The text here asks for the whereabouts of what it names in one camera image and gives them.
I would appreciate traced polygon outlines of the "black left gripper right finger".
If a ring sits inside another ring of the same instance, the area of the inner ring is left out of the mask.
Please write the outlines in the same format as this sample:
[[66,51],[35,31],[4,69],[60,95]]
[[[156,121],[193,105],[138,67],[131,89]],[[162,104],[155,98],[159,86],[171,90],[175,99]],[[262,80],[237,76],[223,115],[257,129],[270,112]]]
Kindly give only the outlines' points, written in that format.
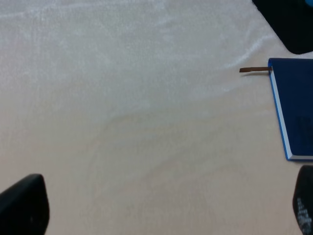
[[313,166],[303,165],[298,173],[292,206],[303,235],[313,234]]

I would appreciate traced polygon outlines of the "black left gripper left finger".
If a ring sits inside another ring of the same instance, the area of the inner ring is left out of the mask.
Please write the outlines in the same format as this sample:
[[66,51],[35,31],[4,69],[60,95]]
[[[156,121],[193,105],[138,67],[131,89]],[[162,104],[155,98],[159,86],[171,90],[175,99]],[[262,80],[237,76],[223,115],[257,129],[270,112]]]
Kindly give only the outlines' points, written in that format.
[[49,218],[49,202],[41,174],[30,174],[0,193],[2,235],[44,235]]

